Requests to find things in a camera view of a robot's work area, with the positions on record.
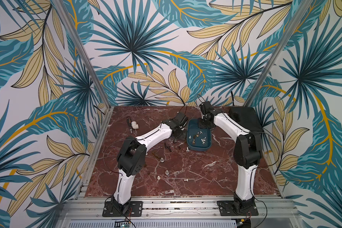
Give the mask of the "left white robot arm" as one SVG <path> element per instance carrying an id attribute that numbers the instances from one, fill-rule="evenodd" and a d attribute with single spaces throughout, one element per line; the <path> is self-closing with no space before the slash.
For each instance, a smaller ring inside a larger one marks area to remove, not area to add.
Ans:
<path id="1" fill-rule="evenodd" d="M 127 210 L 131 201 L 131 189 L 135 176 L 145 164 L 147 153 L 158 143 L 168 138 L 183 140 L 188 117 L 178 112 L 174 118 L 162 121 L 155 129 L 141 136 L 127 137 L 117 155 L 118 182 L 112 202 L 119 210 Z"/>

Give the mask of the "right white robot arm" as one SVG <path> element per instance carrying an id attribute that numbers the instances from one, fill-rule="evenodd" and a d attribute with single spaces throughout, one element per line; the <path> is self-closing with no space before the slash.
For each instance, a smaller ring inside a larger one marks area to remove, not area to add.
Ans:
<path id="1" fill-rule="evenodd" d="M 234 203 L 239 208 L 254 204 L 253 184 L 257 167 L 263 157 L 260 134 L 263 132 L 255 109 L 232 106 L 228 113 L 214 108 L 209 101 L 200 104 L 199 128 L 221 128 L 235 142 L 233 158 L 238 165 L 238 184 Z"/>

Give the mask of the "white pipe elbow fitting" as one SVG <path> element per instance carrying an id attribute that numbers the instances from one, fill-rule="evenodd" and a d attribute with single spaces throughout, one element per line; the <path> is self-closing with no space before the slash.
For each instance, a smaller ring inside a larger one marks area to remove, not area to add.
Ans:
<path id="1" fill-rule="evenodd" d="M 139 129 L 139 125 L 138 125 L 138 123 L 136 121 L 132 121 L 131 122 L 131 126 L 132 126 L 133 129 Z"/>

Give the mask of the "teal plastic storage box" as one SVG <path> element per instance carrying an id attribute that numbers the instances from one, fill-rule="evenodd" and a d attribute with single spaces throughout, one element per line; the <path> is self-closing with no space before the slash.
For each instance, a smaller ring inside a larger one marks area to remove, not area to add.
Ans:
<path id="1" fill-rule="evenodd" d="M 187 145 L 189 150 L 205 152 L 212 145 L 212 134 L 210 129 L 199 128 L 198 119 L 191 119 L 188 122 Z"/>

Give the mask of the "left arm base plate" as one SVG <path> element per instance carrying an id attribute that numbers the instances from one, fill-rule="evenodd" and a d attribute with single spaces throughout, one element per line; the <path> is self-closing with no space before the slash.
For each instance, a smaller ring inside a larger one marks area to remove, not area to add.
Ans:
<path id="1" fill-rule="evenodd" d="M 102 217 L 141 217 L 142 211 L 142 201 L 130 201 L 125 205 L 121 205 L 115 200 L 106 201 L 104 203 Z"/>

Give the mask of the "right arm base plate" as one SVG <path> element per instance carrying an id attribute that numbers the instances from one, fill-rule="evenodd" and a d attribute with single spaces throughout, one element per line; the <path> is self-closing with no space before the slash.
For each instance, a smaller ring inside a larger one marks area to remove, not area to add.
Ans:
<path id="1" fill-rule="evenodd" d="M 253 200 L 243 202 L 234 200 L 219 200 L 217 206 L 221 216 L 258 216 L 256 204 Z"/>

